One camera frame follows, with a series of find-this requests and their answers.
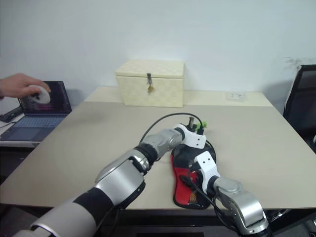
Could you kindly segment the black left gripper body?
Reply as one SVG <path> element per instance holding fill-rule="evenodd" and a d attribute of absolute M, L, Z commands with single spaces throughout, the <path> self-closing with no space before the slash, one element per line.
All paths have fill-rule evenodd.
<path fill-rule="evenodd" d="M 206 128 L 206 122 L 203 121 L 202 123 L 194 123 L 194 118 L 189 118 L 189 123 L 186 125 L 186 128 L 190 132 L 194 132 L 198 135 L 203 135 L 204 134 L 204 129 Z"/>

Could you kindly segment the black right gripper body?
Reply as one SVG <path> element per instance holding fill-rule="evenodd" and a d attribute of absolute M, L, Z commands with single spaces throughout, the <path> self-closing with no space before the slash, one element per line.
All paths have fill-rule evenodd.
<path fill-rule="evenodd" d="M 200 182 L 201 181 L 201 172 L 200 172 L 200 165 L 197 161 L 189 161 L 188 164 L 189 174 L 188 177 L 192 182 Z"/>

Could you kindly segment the person's bare hand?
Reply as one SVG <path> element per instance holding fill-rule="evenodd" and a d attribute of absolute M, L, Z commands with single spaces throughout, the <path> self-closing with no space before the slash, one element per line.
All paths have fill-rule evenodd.
<path fill-rule="evenodd" d="M 51 92 L 49 86 L 44 81 L 19 73 L 0 79 L 0 98 L 23 98 L 41 92 L 39 88 L 32 85 L 41 86 L 48 93 Z"/>

